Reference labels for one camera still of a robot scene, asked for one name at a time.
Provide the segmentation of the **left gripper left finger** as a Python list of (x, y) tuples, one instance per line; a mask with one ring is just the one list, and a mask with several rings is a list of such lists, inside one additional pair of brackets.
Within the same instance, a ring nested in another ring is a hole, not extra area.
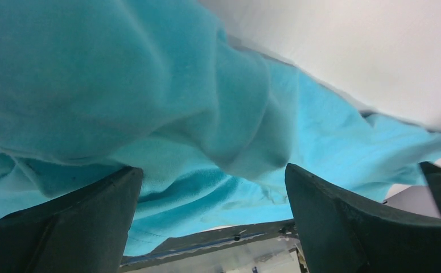
[(0, 218), (0, 272), (117, 272), (142, 179), (126, 167)]

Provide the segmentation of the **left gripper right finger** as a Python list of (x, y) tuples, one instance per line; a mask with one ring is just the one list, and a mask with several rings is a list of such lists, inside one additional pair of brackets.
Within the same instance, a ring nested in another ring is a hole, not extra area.
[(294, 164), (285, 184), (310, 272), (441, 272), (441, 217), (389, 207)]

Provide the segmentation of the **turquoise t shirt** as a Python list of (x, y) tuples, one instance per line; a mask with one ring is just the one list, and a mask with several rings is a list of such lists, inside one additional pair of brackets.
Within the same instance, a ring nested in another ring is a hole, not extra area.
[(196, 1), (0, 1), (0, 218), (141, 168), (137, 256), (291, 219), (288, 163), (380, 202), (440, 158), (441, 132), (234, 48)]

